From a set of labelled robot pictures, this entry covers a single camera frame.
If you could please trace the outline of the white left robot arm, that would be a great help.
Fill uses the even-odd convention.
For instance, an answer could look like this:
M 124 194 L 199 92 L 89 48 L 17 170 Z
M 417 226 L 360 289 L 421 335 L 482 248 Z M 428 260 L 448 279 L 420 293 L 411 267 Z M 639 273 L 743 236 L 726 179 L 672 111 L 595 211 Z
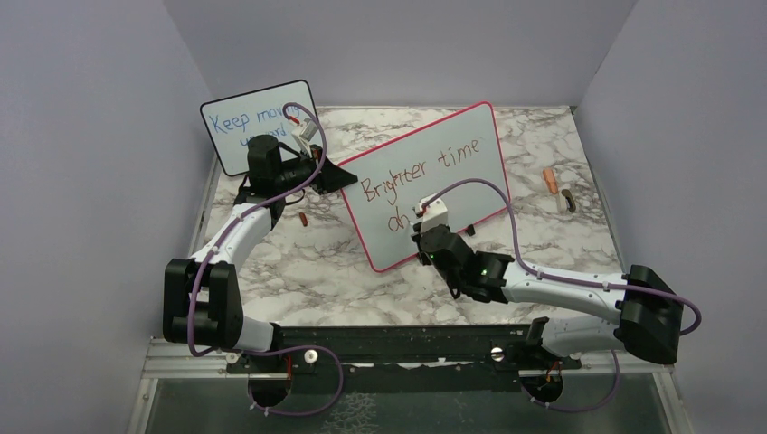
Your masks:
M 248 141 L 247 182 L 238 190 L 229 219 L 192 257 L 172 259 L 166 266 L 166 341 L 188 344 L 195 356 L 215 349 L 250 351 L 252 362 L 266 372 L 283 363 L 285 349 L 275 340 L 277 325 L 243 312 L 238 272 L 276 227 L 287 196 L 305 188 L 335 193 L 358 180 L 330 162 L 321 146 L 300 146 L 290 159 L 283 159 L 290 148 L 276 137 L 259 135 Z

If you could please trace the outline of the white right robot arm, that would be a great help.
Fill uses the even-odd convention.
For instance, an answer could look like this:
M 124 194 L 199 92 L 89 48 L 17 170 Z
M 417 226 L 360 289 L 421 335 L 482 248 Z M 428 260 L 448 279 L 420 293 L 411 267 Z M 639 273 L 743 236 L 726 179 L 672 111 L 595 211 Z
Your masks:
M 523 266 L 509 255 L 474 251 L 446 225 L 414 233 L 419 261 L 432 265 L 453 297 L 482 303 L 532 303 L 575 312 L 574 317 L 536 319 L 522 343 L 535 368 L 556 357 L 625 351 L 655 364 L 677 361 L 683 315 L 674 291 L 651 268 L 588 275 Z

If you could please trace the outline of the pink framed whiteboard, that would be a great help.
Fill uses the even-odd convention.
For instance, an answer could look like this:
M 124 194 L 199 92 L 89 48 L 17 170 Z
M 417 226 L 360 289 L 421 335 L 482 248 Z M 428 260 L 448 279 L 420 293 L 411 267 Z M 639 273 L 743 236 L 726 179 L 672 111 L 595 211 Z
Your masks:
M 357 181 L 342 191 L 371 268 L 417 252 L 421 199 L 443 191 L 448 225 L 463 231 L 504 211 L 510 193 L 493 106 L 482 101 L 340 163 Z

